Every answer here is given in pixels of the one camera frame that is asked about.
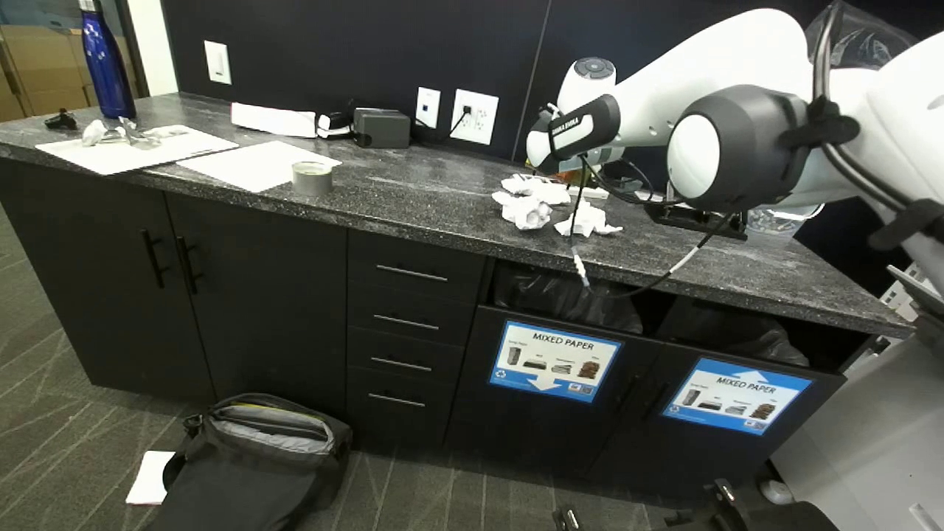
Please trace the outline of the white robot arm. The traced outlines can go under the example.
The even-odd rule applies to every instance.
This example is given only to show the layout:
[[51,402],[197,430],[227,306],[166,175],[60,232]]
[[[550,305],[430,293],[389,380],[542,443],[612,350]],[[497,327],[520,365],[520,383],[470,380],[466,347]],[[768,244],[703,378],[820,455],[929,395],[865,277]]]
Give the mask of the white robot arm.
[[724,18],[629,77],[609,77],[525,135],[539,172],[659,148],[675,198],[708,212],[865,198],[877,248],[944,257],[944,36],[839,66],[781,10]]

